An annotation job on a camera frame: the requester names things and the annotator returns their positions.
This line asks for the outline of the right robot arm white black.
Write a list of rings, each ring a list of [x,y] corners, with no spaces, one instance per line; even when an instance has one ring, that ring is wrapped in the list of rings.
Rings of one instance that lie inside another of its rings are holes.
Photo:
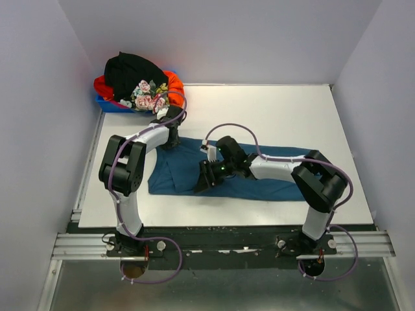
[[[318,150],[296,157],[247,154],[230,136],[219,139],[215,146],[203,141],[201,149],[208,157],[199,163],[195,193],[216,187],[232,175],[252,180],[281,180],[297,186],[309,208],[298,238],[286,244],[299,254],[320,249],[334,211],[344,204],[341,200],[344,191],[353,189],[348,175]]]

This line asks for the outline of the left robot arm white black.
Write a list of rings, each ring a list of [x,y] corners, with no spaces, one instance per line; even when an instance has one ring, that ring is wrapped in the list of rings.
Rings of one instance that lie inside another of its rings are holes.
[[[137,190],[143,180],[146,155],[158,148],[170,149],[180,142],[178,127],[185,110],[178,106],[163,108],[139,132],[110,137],[99,169],[99,181],[110,193],[117,218],[116,232],[108,244],[117,254],[136,256],[144,252],[143,222],[140,219]]]

